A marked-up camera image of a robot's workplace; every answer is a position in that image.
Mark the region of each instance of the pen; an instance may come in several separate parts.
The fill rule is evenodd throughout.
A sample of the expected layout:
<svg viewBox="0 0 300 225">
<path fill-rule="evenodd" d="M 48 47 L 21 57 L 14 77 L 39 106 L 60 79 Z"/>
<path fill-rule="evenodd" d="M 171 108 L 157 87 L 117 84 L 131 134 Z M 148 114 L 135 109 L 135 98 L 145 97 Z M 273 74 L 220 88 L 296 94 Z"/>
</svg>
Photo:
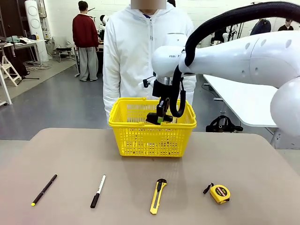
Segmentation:
<svg viewBox="0 0 300 225">
<path fill-rule="evenodd" d="M 36 199 L 32 202 L 31 206 L 35 206 L 37 204 L 37 202 L 44 195 L 44 193 L 46 192 L 46 190 L 51 186 L 51 184 L 56 179 L 56 177 L 57 177 L 57 174 L 52 177 L 52 179 L 48 182 L 48 184 L 46 185 L 46 187 L 44 187 L 44 189 L 41 191 L 41 193 L 39 193 L 39 195 L 36 197 Z"/>
<path fill-rule="evenodd" d="M 100 192 L 101 192 L 101 190 L 102 190 L 102 187 L 103 187 L 105 178 L 106 178 L 106 175 L 103 175 L 102 180 L 101 180 L 101 183 L 100 183 L 100 186 L 99 186 L 99 190 L 98 190 L 97 193 L 95 194 L 95 196 L 94 196 L 94 198 L 93 198 L 93 201 L 92 201 L 92 204 L 90 205 L 90 207 L 91 207 L 92 209 L 96 207 L 96 204 L 97 204 L 98 198 L 99 198 L 99 196 L 100 196 Z"/>
</svg>

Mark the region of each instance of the chair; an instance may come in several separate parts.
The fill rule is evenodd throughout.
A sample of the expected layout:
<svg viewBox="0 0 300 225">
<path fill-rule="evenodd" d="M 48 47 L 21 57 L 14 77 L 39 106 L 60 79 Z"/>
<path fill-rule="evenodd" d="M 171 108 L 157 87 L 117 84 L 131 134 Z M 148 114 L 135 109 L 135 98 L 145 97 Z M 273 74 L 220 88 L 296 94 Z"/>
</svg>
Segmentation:
<svg viewBox="0 0 300 225">
<path fill-rule="evenodd" d="M 9 69 L 12 68 L 12 70 L 15 72 L 14 74 L 11 74 L 9 72 Z M 16 71 L 16 69 L 14 68 L 14 66 L 10 63 L 10 61 L 8 61 L 8 59 L 6 58 L 6 56 L 2 56 L 2 62 L 0 63 L 0 72 L 3 74 L 3 78 L 7 79 L 9 78 L 11 80 L 11 82 L 17 87 L 18 84 L 16 83 L 16 80 L 22 80 L 21 76 L 19 75 L 19 73 Z"/>
<path fill-rule="evenodd" d="M 72 58 L 72 48 L 71 43 L 67 41 L 66 37 L 53 37 L 52 38 L 53 51 L 55 53 L 55 58 L 58 62 L 61 62 L 61 56 L 67 53 L 67 56 Z"/>
</svg>

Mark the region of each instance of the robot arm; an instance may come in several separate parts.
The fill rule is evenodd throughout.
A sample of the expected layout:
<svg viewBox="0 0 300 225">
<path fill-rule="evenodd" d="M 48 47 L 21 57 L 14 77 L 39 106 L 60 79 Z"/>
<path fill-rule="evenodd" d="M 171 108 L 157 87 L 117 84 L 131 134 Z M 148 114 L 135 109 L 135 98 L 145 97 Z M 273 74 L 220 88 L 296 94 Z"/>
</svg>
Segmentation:
<svg viewBox="0 0 300 225">
<path fill-rule="evenodd" d="M 101 24 L 99 25 L 100 30 L 105 30 L 105 26 L 108 22 L 108 19 L 109 19 L 109 16 L 107 16 L 107 15 L 100 16 L 100 21 L 101 21 Z"/>
<path fill-rule="evenodd" d="M 232 10 L 202 24 L 185 46 L 182 43 L 177 46 L 166 43 L 158 48 L 152 58 L 152 67 L 157 74 L 153 93 L 161 100 L 155 117 L 152 115 L 147 121 L 158 119 L 156 124 L 169 121 L 169 117 L 165 120 L 169 106 L 172 115 L 180 117 L 185 107 L 182 79 L 200 73 L 280 88 L 270 107 L 273 120 L 283 131 L 300 135 L 300 44 L 297 43 L 300 33 L 266 33 L 196 48 L 203 38 L 224 26 L 270 16 L 292 17 L 300 22 L 300 7 L 286 2 L 268 2 Z M 177 111 L 180 90 L 181 102 Z"/>
<path fill-rule="evenodd" d="M 173 77 L 179 65 L 183 74 L 209 74 L 241 83 L 279 88 L 300 75 L 298 40 L 300 32 L 284 31 L 197 48 L 195 59 L 189 66 L 185 64 L 186 52 L 182 46 L 165 45 L 154 52 L 152 67 L 158 79 Z"/>
</svg>

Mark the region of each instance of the yellow utility knife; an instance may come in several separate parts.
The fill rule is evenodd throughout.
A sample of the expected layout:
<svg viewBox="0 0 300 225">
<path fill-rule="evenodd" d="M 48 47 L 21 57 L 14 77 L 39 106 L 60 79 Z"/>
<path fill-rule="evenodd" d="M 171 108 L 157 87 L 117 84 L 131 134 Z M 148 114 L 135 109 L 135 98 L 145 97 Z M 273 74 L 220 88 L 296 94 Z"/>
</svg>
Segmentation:
<svg viewBox="0 0 300 225">
<path fill-rule="evenodd" d="M 159 179 L 156 182 L 154 196 L 153 196 L 152 204 L 151 204 L 151 208 L 150 208 L 150 212 L 153 215 L 156 215 L 158 213 L 159 201 L 160 201 L 161 193 L 163 191 L 163 188 L 166 185 L 167 185 L 167 181 L 165 179 Z"/>
</svg>

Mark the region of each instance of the tape measure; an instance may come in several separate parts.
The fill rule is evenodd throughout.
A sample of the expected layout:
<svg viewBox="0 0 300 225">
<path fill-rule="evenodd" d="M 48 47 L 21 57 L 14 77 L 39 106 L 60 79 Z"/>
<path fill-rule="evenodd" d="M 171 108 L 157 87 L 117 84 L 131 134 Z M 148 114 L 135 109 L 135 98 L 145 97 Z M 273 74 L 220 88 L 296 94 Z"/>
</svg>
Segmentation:
<svg viewBox="0 0 300 225">
<path fill-rule="evenodd" d="M 206 194 L 210 190 L 211 196 L 216 200 L 218 204 L 223 204 L 229 202 L 230 192 L 223 185 L 214 185 L 213 183 L 209 184 L 208 187 L 203 191 L 203 194 Z"/>
</svg>

